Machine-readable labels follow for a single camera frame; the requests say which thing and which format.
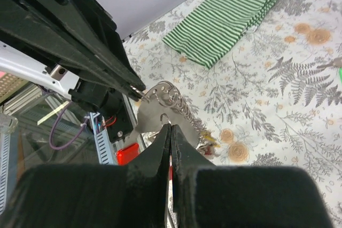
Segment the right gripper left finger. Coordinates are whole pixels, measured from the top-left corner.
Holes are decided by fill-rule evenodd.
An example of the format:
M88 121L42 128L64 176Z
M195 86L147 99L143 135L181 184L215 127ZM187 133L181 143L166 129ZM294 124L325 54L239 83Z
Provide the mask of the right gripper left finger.
M1 227L166 227L171 126L123 166L45 164L17 182Z

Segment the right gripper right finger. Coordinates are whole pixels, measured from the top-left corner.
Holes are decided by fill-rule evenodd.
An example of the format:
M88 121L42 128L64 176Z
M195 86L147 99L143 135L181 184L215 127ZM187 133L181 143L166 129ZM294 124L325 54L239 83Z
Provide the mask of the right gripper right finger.
M332 227L308 173L290 166L216 166L171 130L179 227Z

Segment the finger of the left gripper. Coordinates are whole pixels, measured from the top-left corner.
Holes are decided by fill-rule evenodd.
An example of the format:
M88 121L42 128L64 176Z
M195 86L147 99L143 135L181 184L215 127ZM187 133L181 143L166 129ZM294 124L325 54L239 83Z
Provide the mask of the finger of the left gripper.
M61 65L84 81L140 99L142 81L131 68L118 33L102 32L102 41L71 3L48 3L67 21L36 0L1 0L1 41L47 66Z
M1 41L128 97L145 89L115 22L96 0L1 0Z

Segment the grey red key ring holder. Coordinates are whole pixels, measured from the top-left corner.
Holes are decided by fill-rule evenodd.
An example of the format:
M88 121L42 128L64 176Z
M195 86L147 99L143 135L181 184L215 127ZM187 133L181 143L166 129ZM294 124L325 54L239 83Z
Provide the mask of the grey red key ring holder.
M124 139L123 148L116 153L119 165L125 165L139 155L137 139L144 133L152 133L154 141L165 124L178 125L187 141L202 155L214 155L216 140L200 119L197 119L181 95L169 81L161 81L142 95L137 111L137 122Z

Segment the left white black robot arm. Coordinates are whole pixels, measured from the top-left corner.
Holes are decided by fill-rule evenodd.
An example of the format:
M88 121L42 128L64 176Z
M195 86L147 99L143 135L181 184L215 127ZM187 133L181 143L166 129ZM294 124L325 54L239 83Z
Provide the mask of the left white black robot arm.
M116 116L146 88L116 29L96 0L1 0L1 71Z

